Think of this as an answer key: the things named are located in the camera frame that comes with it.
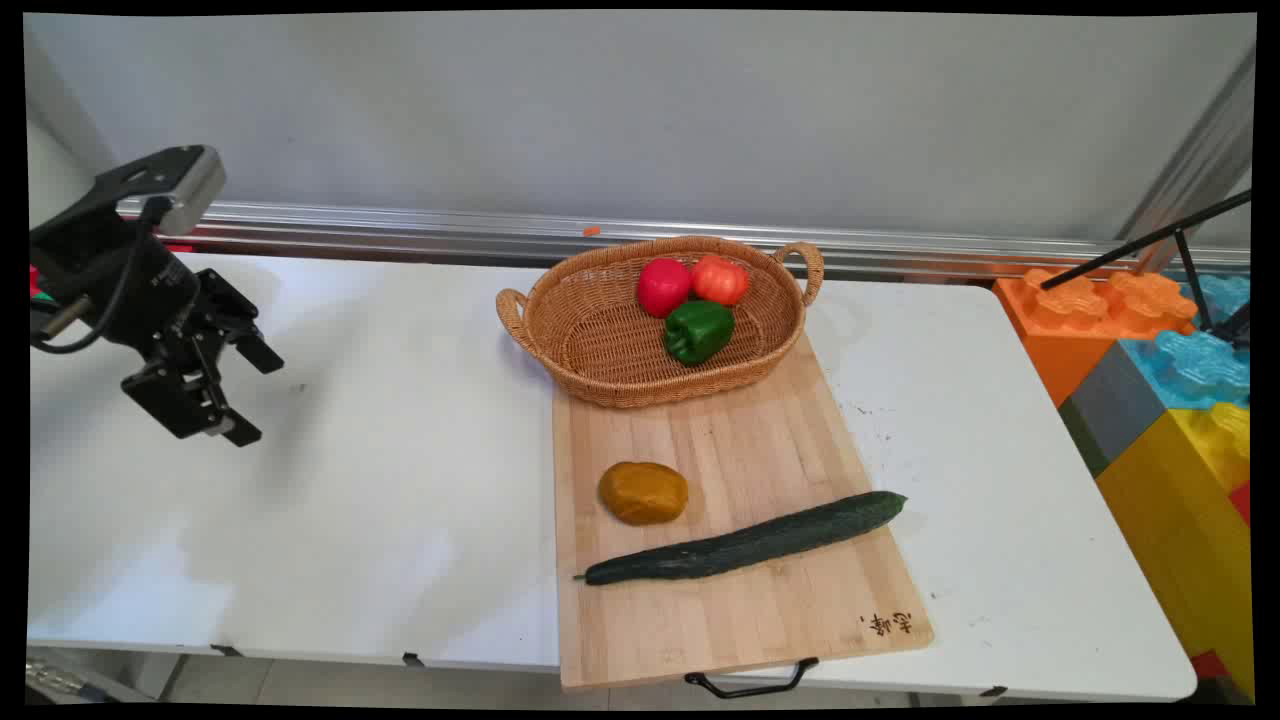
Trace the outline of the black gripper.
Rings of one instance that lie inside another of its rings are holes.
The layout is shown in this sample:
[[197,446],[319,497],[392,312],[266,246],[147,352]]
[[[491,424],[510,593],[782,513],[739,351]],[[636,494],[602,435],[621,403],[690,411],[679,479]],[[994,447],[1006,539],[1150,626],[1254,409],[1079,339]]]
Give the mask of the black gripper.
[[118,201],[88,195],[29,232],[45,299],[31,302],[33,348],[74,354],[106,340],[154,354],[122,391],[179,439],[220,436],[237,447],[262,432],[221,388],[227,343],[260,373],[285,361],[264,338],[257,306],[212,269],[192,272],[157,238],[184,204],[168,193],[125,219]]

